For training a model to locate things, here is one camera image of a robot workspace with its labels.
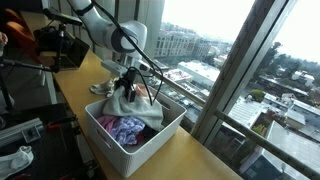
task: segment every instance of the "cable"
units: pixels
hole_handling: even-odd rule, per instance
[[[54,21],[54,20],[51,20],[51,21],[50,21],[50,23],[49,23],[46,27],[49,27],[49,26],[50,26],[50,24],[52,24],[52,23],[53,23],[53,21]]]
[[[133,66],[129,67],[128,71],[129,71],[130,69],[134,69],[136,72],[139,73],[139,75],[140,75],[140,77],[141,77],[141,79],[142,79],[142,81],[143,81],[143,84],[144,84],[144,86],[145,86],[146,89],[147,89],[148,96],[149,96],[149,100],[150,100],[150,105],[152,106],[153,102],[152,102],[152,98],[151,98],[151,93],[149,92],[148,85],[147,85],[146,81],[144,80],[141,72],[140,72],[136,67],[133,67]]]
[[[160,91],[160,88],[162,86],[162,82],[163,82],[163,72],[162,70],[159,68],[159,66],[157,64],[155,64],[141,49],[140,47],[135,43],[133,42],[133,40],[123,31],[122,27],[120,26],[120,24],[117,22],[117,20],[108,12],[106,11],[99,3],[97,3],[96,1],[92,1],[92,3],[94,5],[96,5],[103,13],[105,13],[109,19],[112,21],[112,23],[120,30],[120,32],[124,35],[124,37],[130,42],[130,44],[139,52],[139,54],[149,63],[149,65],[151,66],[152,70],[155,71],[153,65],[160,71],[160,85],[159,85],[159,88],[155,94],[155,97],[154,97],[154,100],[153,102],[156,100],[158,94],[159,94],[159,91]]]

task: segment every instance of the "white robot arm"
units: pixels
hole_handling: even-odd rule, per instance
[[[89,36],[95,44],[117,53],[126,54],[137,60],[141,59],[140,53],[136,51],[120,30],[112,22],[99,15],[91,0],[67,1],[86,26]],[[120,23],[120,26],[140,49],[144,49],[147,38],[147,28],[144,24],[132,20]]]

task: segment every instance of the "wooden desk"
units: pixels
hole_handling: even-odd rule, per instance
[[[42,14],[22,12],[31,31],[45,26],[49,21]],[[110,73],[101,67],[100,58],[89,52],[79,70],[61,71],[54,74],[72,111],[77,114],[81,130],[105,176],[122,179],[116,169],[103,156],[88,137],[85,106],[103,99],[90,93],[92,84],[110,78]],[[241,179],[228,166],[214,156],[181,127],[176,134],[143,164],[128,179]]]

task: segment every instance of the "rooftop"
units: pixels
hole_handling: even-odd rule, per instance
[[[302,109],[304,109],[306,111],[312,112],[312,113],[320,116],[320,109],[315,108],[315,107],[313,107],[313,106],[311,106],[309,104],[306,104],[306,103],[298,101],[298,100],[294,100],[293,101],[293,105],[296,105],[296,106],[298,106],[298,107],[300,107],[300,108],[302,108]]]
[[[297,75],[297,76],[304,76],[304,77],[306,77],[308,79],[314,80],[314,77],[309,75],[309,74],[306,74],[306,72],[296,71],[296,72],[294,72],[294,74]]]
[[[168,69],[169,69],[168,66],[162,64],[161,62],[159,62],[159,61],[156,60],[156,59],[154,59],[153,62],[154,62],[157,66],[159,66],[159,68],[160,68],[161,70],[168,70]]]
[[[299,131],[320,142],[320,128],[306,124]]]
[[[163,73],[163,76],[166,78],[171,79],[172,81],[180,81],[180,80],[189,80],[192,79],[192,76],[181,69],[172,69],[165,73]]]
[[[288,111],[286,112],[286,116],[300,124],[306,125],[306,118],[304,117],[304,115],[292,109],[288,109]]]
[[[286,130],[275,121],[272,122],[266,139],[283,151],[288,152],[310,168],[320,172],[319,144]],[[281,167],[284,164],[282,160],[275,157],[265,149],[261,151],[261,154],[280,172],[282,171]],[[295,179],[307,179],[304,175],[289,165],[286,165],[285,172]]]
[[[291,87],[291,86],[287,86],[287,85],[281,84],[280,82],[278,82],[278,81],[275,80],[275,79],[270,79],[270,78],[267,78],[267,77],[265,77],[265,76],[259,76],[259,77],[262,78],[262,79],[264,79],[264,80],[267,80],[267,81],[269,81],[269,82],[272,82],[272,83],[274,83],[274,84],[277,84],[277,85],[279,85],[279,86],[282,86],[282,87],[284,87],[284,88],[291,89],[292,91],[295,91],[295,92],[297,92],[297,93],[299,93],[299,94],[302,94],[302,95],[304,95],[304,96],[309,96],[307,92],[302,91],[301,89],[298,89],[298,88],[293,88],[293,87]]]
[[[200,61],[191,61],[191,62],[180,62],[179,66],[186,67],[187,69],[210,79],[215,82],[220,74],[220,70],[218,68],[212,67],[205,63],[201,63]]]
[[[262,104],[255,101],[246,102],[244,98],[240,97],[228,115],[243,126],[251,129],[263,109],[264,106]]]
[[[265,99],[268,99],[269,101],[275,102],[283,107],[288,107],[288,105],[286,105],[285,103],[280,101],[280,98],[268,93],[265,93],[266,95],[264,96]]]

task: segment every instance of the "sky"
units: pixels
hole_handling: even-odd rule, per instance
[[[234,41],[254,0],[166,0],[162,21]],[[280,53],[320,63],[320,0],[297,0],[275,41]]]

